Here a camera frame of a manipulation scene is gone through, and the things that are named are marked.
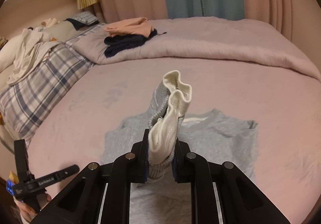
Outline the person's left hand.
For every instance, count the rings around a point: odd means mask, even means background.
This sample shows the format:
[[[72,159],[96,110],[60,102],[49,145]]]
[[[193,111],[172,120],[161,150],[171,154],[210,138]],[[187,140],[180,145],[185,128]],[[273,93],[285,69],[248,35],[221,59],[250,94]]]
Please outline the person's left hand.
[[[48,193],[46,194],[46,198],[44,198],[44,195],[41,195],[41,197],[43,198],[41,209],[43,209],[52,200],[52,197]],[[33,218],[36,217],[37,213],[32,207],[22,201],[17,200],[15,197],[14,202],[19,208],[22,223],[30,223]]]

